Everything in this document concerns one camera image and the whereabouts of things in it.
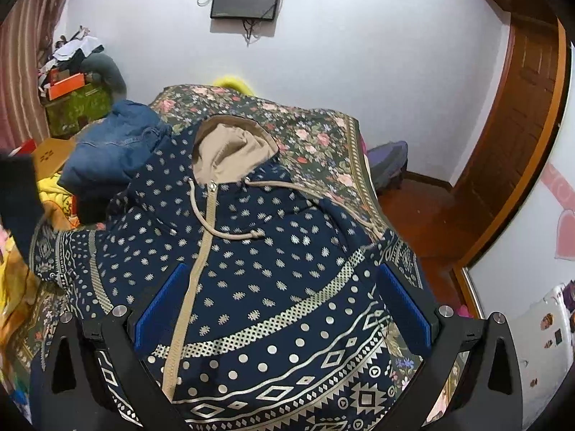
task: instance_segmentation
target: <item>door frame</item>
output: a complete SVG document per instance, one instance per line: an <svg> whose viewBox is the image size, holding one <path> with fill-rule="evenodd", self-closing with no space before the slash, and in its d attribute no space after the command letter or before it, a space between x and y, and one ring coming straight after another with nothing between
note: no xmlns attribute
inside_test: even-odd
<svg viewBox="0 0 575 431"><path fill-rule="evenodd" d="M551 96L551 105L545 118L545 123L543 125L543 130L541 136L535 146L533 155L529 159L527 167L517 186L511 193L511 196L507 199L501 210L494 217L493 221L487 227L487 230L473 243L473 246L465 253L465 255L459 259L453 267L453 272L455 278L461 288L463 293L465 303L476 318L481 318L483 315L481 306L479 305L478 297L473 288L473 283L468 275L468 267L474 264L495 242L495 240L501 235L505 228L511 222L511 219L515 216L519 207L523 204L527 195L533 189L534 185L539 179L539 174L545 165L549 153L551 152L551 147L555 142L555 137L557 136L557 131L561 124L563 118L563 111L565 108L565 102L567 97L567 91L569 90L569 77L567 74L570 72L570 45L568 44L567 37L565 34L565 29L561 25L561 22L557 20L557 29L559 37L559 49L557 56L557 74L555 78L555 88L553 89L553 95ZM479 137L477 146L471 154L471 158L466 165L462 177L457 181L453 191L458 189L458 185L465 179L465 174L469 172L472 161L477 156L477 151L485 140L487 136L487 131L494 122L495 111L498 108L499 102L502 97L503 87L507 82L507 76L509 73L509 67L511 64L512 49L515 41L515 29L513 25L510 26L510 38L507 45L507 54L505 57L505 64L503 68L503 73L501 75L501 81L497 88L497 93L493 101L493 107L489 114L488 120L485 124L484 130Z"/></svg>

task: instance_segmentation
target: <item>metal screw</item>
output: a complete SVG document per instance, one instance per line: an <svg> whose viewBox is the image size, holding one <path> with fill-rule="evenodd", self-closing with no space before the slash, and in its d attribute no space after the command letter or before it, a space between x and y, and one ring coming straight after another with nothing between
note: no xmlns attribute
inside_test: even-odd
<svg viewBox="0 0 575 431"><path fill-rule="evenodd" d="M117 318L121 318L123 315L125 315L128 312L128 308L126 308L124 305L119 305L116 306L111 313L116 316Z"/></svg>
<svg viewBox="0 0 575 431"><path fill-rule="evenodd" d="M505 316L501 312L496 311L492 314L492 316L493 320L498 324L505 324Z"/></svg>
<svg viewBox="0 0 575 431"><path fill-rule="evenodd" d="M451 316L453 316L453 308L448 305L440 306L439 314L441 314L441 316L443 316L444 318L450 318Z"/></svg>
<svg viewBox="0 0 575 431"><path fill-rule="evenodd" d="M67 324L68 322L70 322L72 320L74 316L72 315L71 312L67 311L64 314L62 314L62 316L60 316L60 320L64 323Z"/></svg>

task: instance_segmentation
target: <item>wooden door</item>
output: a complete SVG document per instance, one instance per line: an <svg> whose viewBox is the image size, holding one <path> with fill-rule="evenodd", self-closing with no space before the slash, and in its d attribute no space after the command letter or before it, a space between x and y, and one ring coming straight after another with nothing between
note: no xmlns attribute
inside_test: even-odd
<svg viewBox="0 0 575 431"><path fill-rule="evenodd" d="M454 188L495 217L525 173L551 106L559 37L552 26L512 19L507 73L484 132Z"/></svg>

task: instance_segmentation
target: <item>brown curtain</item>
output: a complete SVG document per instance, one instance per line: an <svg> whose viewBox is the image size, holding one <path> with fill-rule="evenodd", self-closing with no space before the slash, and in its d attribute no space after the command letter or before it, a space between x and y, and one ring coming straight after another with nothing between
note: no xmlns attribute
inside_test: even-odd
<svg viewBox="0 0 575 431"><path fill-rule="evenodd" d="M18 0L0 26L0 148L47 138L37 71L51 55L65 0Z"/></svg>

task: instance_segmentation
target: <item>wooden floor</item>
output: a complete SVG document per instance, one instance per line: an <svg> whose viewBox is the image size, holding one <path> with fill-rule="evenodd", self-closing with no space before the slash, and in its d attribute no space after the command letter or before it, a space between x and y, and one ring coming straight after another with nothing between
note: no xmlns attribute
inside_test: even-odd
<svg viewBox="0 0 575 431"><path fill-rule="evenodd" d="M419 256L438 301L455 309L464 304L450 270L491 222L487 209L475 196L409 179L399 190L385 191L379 204Z"/></svg>

